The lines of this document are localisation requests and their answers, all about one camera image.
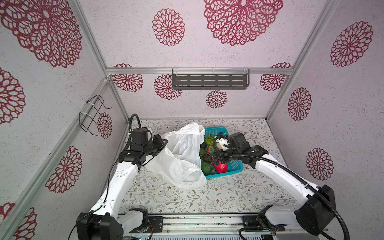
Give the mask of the red dragon fruit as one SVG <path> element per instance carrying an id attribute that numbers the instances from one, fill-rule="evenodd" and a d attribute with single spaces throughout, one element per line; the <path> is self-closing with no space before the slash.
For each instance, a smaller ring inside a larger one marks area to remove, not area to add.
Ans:
<path id="1" fill-rule="evenodd" d="M 228 163 L 223 164 L 221 161 L 219 161 L 217 164 L 213 163 L 213 167 L 219 174 L 226 173 L 228 170 Z"/>

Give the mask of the spiky green custard apple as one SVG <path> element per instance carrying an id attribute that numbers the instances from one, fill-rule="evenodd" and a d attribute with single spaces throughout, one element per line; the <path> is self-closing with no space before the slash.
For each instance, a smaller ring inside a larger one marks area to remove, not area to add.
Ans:
<path id="1" fill-rule="evenodd" d="M 208 146 L 213 146 L 214 145 L 214 141 L 215 141 L 215 136 L 214 135 L 207 135 L 205 137 L 205 143 L 208 145 Z"/>

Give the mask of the white plastic bag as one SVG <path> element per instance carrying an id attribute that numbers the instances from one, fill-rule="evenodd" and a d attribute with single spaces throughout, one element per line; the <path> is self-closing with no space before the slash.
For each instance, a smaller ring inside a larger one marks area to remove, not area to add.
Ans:
<path id="1" fill-rule="evenodd" d="M 165 133 L 166 147 L 146 166 L 146 170 L 180 189 L 200 189 L 207 184 L 201 170 L 200 145 L 204 141 L 205 128 L 191 122 L 180 130 Z"/>

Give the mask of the dark green round fruit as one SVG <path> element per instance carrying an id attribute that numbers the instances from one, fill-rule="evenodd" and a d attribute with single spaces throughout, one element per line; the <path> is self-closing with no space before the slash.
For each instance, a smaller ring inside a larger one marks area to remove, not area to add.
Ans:
<path id="1" fill-rule="evenodd" d="M 201 159 L 207 154 L 207 148 L 200 148 L 199 156 Z"/>

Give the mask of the green lime fruit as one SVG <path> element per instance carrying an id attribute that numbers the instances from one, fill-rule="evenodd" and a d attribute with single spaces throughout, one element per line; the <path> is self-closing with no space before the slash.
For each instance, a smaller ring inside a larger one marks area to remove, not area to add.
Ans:
<path id="1" fill-rule="evenodd" d="M 207 162 L 202 162 L 201 163 L 201 170 L 205 176 L 210 176 L 213 172 L 213 167 L 211 164 Z"/>

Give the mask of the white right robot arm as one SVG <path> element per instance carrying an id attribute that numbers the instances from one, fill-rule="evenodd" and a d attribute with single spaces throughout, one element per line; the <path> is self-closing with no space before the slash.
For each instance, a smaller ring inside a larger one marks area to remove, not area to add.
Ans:
<path id="1" fill-rule="evenodd" d="M 259 213 L 264 231 L 293 225 L 318 236 L 324 234 L 324 229 L 335 217 L 334 212 L 321 200 L 324 197 L 332 206 L 335 205 L 335 194 L 330 187 L 319 187 L 301 178 L 277 162 L 263 147 L 252 147 L 242 133 L 230 136 L 217 134 L 212 158 L 215 165 L 240 161 L 265 174 L 294 197 L 298 204 L 296 208 L 271 205 Z"/>

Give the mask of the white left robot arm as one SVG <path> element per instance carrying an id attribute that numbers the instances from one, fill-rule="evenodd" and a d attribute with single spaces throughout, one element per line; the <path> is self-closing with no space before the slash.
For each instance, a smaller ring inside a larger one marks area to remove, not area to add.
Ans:
<path id="1" fill-rule="evenodd" d="M 74 230 L 80 240 L 121 240 L 132 231 L 152 229 L 146 209 L 132 208 L 120 216 L 125 192 L 147 162 L 165 149 L 168 140 L 160 135 L 148 136 L 148 131 L 132 133 L 120 153 L 117 166 L 112 167 L 106 190 L 88 213 L 80 213 Z"/>

